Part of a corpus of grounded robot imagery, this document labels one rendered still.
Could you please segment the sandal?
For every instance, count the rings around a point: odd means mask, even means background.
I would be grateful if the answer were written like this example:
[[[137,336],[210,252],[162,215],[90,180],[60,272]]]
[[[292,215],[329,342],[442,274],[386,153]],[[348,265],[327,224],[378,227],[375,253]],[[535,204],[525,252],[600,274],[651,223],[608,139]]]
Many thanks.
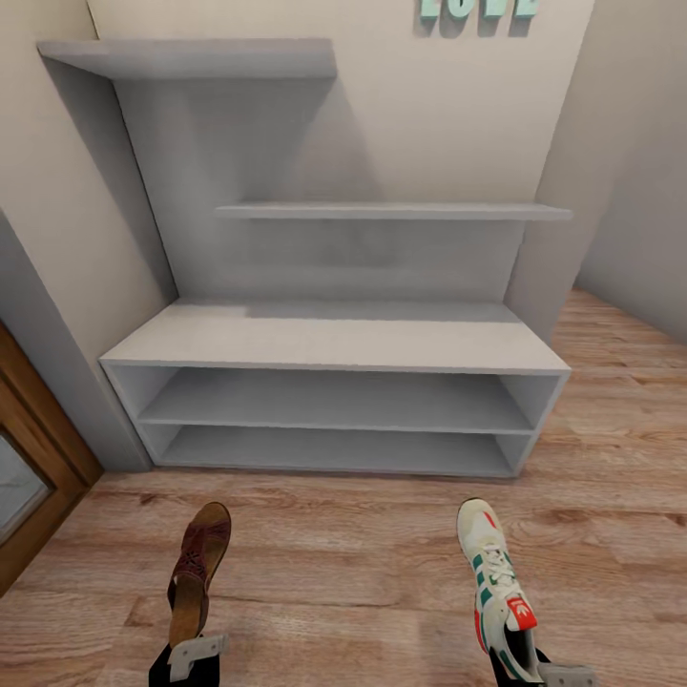
[[[209,614],[209,587],[226,554],[231,533],[229,510],[219,502],[205,505],[188,525],[167,591],[173,612],[171,648],[200,636]]]

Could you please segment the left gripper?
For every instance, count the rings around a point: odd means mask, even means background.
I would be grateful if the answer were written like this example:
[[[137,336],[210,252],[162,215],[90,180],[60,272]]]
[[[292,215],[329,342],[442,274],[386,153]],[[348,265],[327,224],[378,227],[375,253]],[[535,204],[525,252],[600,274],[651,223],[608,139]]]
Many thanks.
[[[220,656],[198,659],[185,680],[170,681],[173,648],[165,646],[163,653],[157,658],[149,671],[149,687],[219,687],[219,659]]]

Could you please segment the gym shoe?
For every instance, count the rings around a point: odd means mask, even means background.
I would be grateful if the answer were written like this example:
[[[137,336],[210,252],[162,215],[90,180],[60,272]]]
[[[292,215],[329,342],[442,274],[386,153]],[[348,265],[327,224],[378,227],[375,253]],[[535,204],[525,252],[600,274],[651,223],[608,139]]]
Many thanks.
[[[459,508],[459,543],[476,579],[478,641],[487,655],[493,648],[515,681],[543,683],[533,642],[537,618],[512,569],[500,524],[495,511],[479,497],[470,497]]]

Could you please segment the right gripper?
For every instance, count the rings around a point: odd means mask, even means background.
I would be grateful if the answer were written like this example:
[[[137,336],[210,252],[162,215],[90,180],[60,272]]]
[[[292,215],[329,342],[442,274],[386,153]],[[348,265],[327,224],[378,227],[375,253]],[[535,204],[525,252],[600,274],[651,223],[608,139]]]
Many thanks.
[[[536,649],[536,652],[537,658],[541,663],[549,661],[549,659],[543,654],[543,652],[541,652],[541,650]],[[491,647],[489,648],[489,657],[491,658],[493,671],[495,672],[495,678],[497,678],[497,684],[499,684],[499,687],[539,687],[539,682],[515,681],[515,678],[511,677],[510,674],[505,671],[505,667],[503,667],[501,660],[499,657],[497,657],[497,654]]]

